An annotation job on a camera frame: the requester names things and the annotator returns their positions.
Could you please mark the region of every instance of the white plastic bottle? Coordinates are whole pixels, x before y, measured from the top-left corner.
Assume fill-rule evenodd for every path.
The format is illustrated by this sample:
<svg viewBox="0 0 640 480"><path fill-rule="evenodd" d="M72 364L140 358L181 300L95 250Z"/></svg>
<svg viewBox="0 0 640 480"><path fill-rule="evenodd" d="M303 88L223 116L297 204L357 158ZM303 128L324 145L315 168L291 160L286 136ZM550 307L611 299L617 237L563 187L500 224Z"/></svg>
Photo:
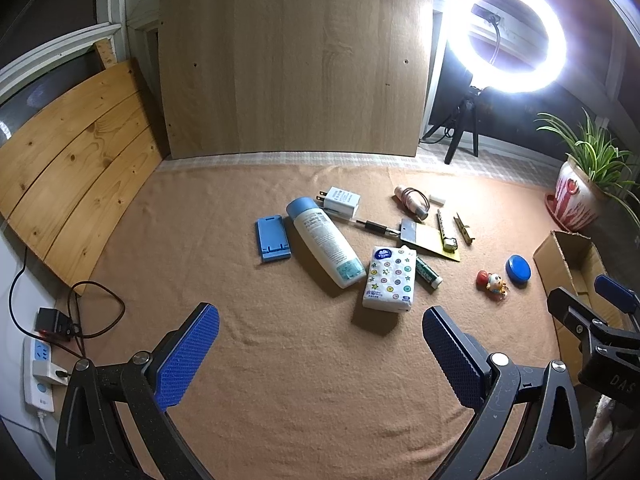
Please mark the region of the white plastic bottle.
<svg viewBox="0 0 640 480"><path fill-rule="evenodd" d="M348 241L331 219L308 196L287 205L287 214L316 260L341 288L365 277L366 273Z"/></svg>

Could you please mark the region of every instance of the ring light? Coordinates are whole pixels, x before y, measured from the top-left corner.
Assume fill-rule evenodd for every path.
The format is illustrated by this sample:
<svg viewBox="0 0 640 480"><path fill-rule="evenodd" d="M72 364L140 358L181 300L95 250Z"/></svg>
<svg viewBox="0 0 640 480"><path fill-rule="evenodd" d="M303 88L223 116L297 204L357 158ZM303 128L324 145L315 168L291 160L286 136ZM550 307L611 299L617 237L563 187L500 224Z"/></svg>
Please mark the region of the ring light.
<svg viewBox="0 0 640 480"><path fill-rule="evenodd" d="M446 7L449 44L460 62L474 76L472 85L491 86L503 92L533 92L558 77L566 58L566 40L560 21L545 0L520 0L542 21L548 37L546 59L533 71L510 73L489 64L474 50L469 38L471 9L479 0L448 0Z"/></svg>

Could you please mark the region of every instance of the red ball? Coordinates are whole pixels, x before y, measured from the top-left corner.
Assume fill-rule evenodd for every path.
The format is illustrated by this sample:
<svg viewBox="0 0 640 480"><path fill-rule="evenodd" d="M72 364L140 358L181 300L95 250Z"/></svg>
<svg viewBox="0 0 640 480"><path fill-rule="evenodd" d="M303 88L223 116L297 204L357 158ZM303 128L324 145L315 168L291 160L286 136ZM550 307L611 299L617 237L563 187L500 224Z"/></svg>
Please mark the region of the red ball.
<svg viewBox="0 0 640 480"><path fill-rule="evenodd" d="M481 270L476 276L477 286L486 286L489 283L489 273L486 270Z"/></svg>

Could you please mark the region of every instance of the blue gripper pad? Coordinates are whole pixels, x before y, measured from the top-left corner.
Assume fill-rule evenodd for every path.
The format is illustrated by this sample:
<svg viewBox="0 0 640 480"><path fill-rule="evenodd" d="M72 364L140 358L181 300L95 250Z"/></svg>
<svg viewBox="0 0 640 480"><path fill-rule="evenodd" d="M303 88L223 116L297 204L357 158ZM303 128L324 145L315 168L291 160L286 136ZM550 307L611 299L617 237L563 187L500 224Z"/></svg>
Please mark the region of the blue gripper pad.
<svg viewBox="0 0 640 480"><path fill-rule="evenodd" d="M596 292L625 314L633 314L638 308L636 294L604 274L593 283Z"/></svg>
<svg viewBox="0 0 640 480"><path fill-rule="evenodd" d="M483 360L476 346L440 306L425 311L422 335L460 404L478 410L484 404L491 374L486 356Z"/></svg>
<svg viewBox="0 0 640 480"><path fill-rule="evenodd" d="M190 321L188 319L179 330L173 333L179 339L175 345L174 341L171 341L169 348L164 348L168 350L168 354L156 371L156 402L163 412L182 400L200 363L218 336L220 329L218 310L208 303L201 303L198 308L201 312L197 313L195 319L185 326Z"/></svg>

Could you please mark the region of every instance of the flower pot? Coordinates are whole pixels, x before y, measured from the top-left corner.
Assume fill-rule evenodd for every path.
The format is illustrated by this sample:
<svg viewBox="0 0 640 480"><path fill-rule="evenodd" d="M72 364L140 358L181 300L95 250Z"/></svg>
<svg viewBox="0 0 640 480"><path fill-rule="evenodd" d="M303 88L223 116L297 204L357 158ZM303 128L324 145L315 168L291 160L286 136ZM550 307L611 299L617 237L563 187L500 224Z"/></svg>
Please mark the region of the flower pot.
<svg viewBox="0 0 640 480"><path fill-rule="evenodd" d="M569 158L560 168L556 195L548 208L561 226L576 232L598 217L606 200L602 190Z"/></svg>

